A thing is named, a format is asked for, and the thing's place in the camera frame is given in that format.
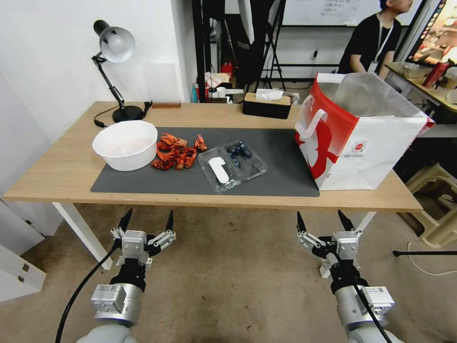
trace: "lamp base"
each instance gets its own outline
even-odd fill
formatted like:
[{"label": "lamp base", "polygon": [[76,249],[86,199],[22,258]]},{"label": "lamp base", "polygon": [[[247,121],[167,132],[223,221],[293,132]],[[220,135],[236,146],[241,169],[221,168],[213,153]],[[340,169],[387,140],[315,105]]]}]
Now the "lamp base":
[{"label": "lamp base", "polygon": [[123,112],[121,108],[118,108],[113,112],[113,121],[127,121],[127,120],[141,120],[143,119],[143,110],[137,106],[126,106]]}]

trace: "wooden table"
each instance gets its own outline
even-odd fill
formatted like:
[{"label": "wooden table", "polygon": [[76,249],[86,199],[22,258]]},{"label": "wooden table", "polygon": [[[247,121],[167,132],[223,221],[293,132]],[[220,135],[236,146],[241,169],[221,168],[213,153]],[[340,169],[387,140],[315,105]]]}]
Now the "wooden table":
[{"label": "wooden table", "polygon": [[432,100],[433,102],[440,104],[449,111],[457,113],[457,104],[452,104],[446,99],[446,95],[450,90],[436,90],[434,88],[427,88],[422,86],[425,77],[417,79],[407,78],[403,74],[402,67],[398,62],[387,63],[386,67],[398,77],[401,77],[402,79],[406,80],[411,86],[421,91],[426,97],[430,98],[430,100]]},{"label": "wooden table", "polygon": [[[110,203],[166,206],[242,207],[368,211],[358,229],[364,229],[376,211],[418,212],[422,207],[392,171],[376,190],[324,191],[317,198],[100,193],[90,189],[105,162],[92,150],[92,140],[101,130],[95,114],[113,107],[96,102],[4,195],[8,201],[52,202],[86,247],[100,261],[106,251],[73,203]],[[151,108],[144,120],[164,127],[294,128],[299,106],[292,106],[287,120],[246,116],[240,105],[183,104],[180,108]],[[111,112],[98,119],[109,125]],[[106,261],[109,269],[112,260]]]}]

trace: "tissue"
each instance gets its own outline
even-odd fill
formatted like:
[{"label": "tissue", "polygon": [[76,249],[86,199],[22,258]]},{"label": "tissue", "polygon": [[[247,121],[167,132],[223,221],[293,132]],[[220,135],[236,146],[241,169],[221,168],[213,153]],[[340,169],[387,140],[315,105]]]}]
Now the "tissue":
[{"label": "tissue", "polygon": [[270,89],[257,89],[256,99],[257,100],[279,100],[282,97],[283,91],[270,90]]}]

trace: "black lamp arm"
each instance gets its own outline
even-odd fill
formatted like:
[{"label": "black lamp arm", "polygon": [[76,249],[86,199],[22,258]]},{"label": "black lamp arm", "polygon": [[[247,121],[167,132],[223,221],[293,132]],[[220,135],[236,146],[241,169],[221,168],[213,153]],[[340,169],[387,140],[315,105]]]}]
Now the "black lamp arm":
[{"label": "black lamp arm", "polygon": [[109,90],[113,94],[114,98],[117,100],[119,103],[119,107],[121,110],[125,110],[124,106],[124,97],[122,94],[118,91],[116,87],[114,87],[111,82],[109,81],[108,77],[106,76],[105,72],[103,71],[101,65],[102,63],[106,62],[106,58],[101,57],[101,52],[99,52],[97,55],[92,57],[92,61],[97,65],[97,68],[100,71],[100,74],[103,76],[105,79],[105,82],[108,84]]}]

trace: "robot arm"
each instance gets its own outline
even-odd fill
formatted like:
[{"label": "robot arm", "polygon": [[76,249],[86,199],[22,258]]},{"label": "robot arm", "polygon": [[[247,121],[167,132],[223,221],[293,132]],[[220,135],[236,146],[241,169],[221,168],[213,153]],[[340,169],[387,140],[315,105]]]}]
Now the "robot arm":
[{"label": "robot arm", "polygon": [[122,248],[116,265],[118,275],[109,284],[97,285],[91,303],[97,309],[96,320],[103,325],[94,328],[77,343],[137,343],[130,329],[137,324],[141,310],[141,294],[146,288],[146,268],[151,267],[153,256],[176,240],[173,211],[166,228],[159,235],[144,231],[127,230],[132,209],[122,217],[117,228],[111,229],[115,242]]},{"label": "robot arm", "polygon": [[351,343],[401,342],[382,329],[385,315],[395,305],[386,287],[369,287],[360,277],[356,254],[361,232],[341,211],[338,211],[345,231],[332,236],[316,237],[307,232],[297,212],[297,241],[323,261],[332,276],[331,290],[337,299],[337,312]]}]

